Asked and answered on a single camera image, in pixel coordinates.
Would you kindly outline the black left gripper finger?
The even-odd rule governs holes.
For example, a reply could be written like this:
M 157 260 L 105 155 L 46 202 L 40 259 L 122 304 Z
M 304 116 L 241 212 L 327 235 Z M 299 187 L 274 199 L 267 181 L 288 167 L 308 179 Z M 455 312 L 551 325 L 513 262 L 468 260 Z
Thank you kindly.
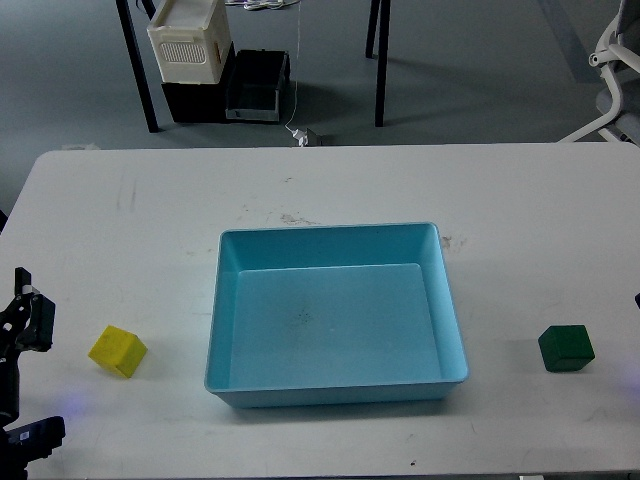
M 25 470 L 30 462 L 47 458 L 61 447 L 65 436 L 65 421 L 61 416 L 9 431 L 1 429 L 1 469 Z
M 16 349 L 21 352 L 48 351 L 53 345 L 55 303 L 32 285 L 31 273 L 23 267 L 15 269 L 14 294 L 20 325 Z

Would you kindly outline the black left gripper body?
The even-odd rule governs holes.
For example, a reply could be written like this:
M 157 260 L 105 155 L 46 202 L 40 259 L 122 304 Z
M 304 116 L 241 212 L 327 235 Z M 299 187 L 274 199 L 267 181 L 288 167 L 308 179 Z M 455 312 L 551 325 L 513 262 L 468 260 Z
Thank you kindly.
M 1 312 L 1 428 L 19 417 L 19 369 L 21 349 L 16 346 L 20 333 L 27 327 L 32 307 L 40 294 L 16 296 Z

